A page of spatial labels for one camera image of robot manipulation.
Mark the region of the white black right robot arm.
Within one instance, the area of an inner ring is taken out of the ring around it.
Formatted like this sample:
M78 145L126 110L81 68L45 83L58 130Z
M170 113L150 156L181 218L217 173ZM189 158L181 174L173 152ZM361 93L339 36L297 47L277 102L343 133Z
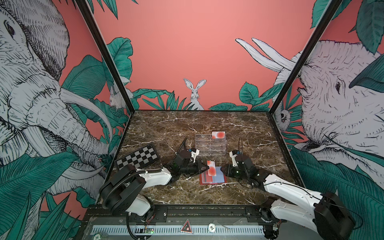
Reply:
M349 239L356 220L337 194L311 191L290 183L257 168L250 157L239 150L231 151L229 156L232 163L221 169L226 177L244 180L252 188L275 195L259 210L264 222L287 220L313 230L324 240Z

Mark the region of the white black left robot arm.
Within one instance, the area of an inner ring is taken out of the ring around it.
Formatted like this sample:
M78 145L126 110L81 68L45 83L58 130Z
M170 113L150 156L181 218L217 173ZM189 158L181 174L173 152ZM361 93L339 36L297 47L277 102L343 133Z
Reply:
M154 204L140 192L154 186L170 185L181 175L193 177L206 172L209 166L197 159L199 153L195 148L181 150L159 169L123 167L99 190L103 208L114 216L127 212L150 219L154 214Z

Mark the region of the white red credit card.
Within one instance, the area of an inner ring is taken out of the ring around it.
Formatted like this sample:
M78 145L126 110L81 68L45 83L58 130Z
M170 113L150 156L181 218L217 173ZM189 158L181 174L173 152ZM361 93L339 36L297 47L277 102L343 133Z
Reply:
M212 139L225 139L226 133L225 132L212 132Z
M215 177L217 175L216 163L214 161L207 161L207 165L209 167L208 175L211 177Z

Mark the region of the clear acrylic compartment organizer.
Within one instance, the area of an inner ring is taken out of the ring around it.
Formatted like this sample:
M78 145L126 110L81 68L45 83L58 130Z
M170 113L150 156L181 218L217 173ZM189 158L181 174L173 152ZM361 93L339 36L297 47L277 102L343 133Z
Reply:
M212 139L212 133L196 134L195 143L196 149L200 150L200 156L224 156L226 154L226 138Z

